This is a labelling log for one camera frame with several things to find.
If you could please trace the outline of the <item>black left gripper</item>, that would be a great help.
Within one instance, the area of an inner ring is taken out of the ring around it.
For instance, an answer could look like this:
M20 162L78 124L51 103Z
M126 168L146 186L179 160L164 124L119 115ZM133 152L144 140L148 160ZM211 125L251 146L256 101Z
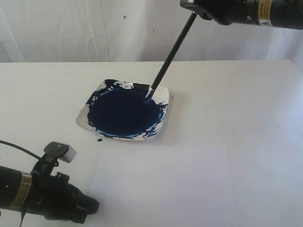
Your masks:
M64 220L84 224L88 215L96 214L99 202L68 183L69 176L40 178L32 174L32 184L26 199L26 213L48 220Z

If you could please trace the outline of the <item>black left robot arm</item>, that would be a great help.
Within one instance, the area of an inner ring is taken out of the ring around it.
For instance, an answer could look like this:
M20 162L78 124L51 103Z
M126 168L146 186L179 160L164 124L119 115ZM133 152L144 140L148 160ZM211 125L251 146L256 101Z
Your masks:
M2 166L0 168L0 207L5 210L43 216L47 220L83 224L95 214L99 202L69 183L69 176L38 177Z

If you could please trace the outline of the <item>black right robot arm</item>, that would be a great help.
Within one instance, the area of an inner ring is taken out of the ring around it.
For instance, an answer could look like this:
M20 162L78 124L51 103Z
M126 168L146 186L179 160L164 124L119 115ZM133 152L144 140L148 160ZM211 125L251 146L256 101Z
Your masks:
M181 0L180 6L224 26L247 24L303 28L301 0Z

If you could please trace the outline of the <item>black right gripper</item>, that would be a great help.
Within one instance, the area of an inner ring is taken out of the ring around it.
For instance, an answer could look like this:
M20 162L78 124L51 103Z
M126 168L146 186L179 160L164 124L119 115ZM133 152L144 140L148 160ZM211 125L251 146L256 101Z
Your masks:
M259 25L256 0L181 0L180 6L220 25Z

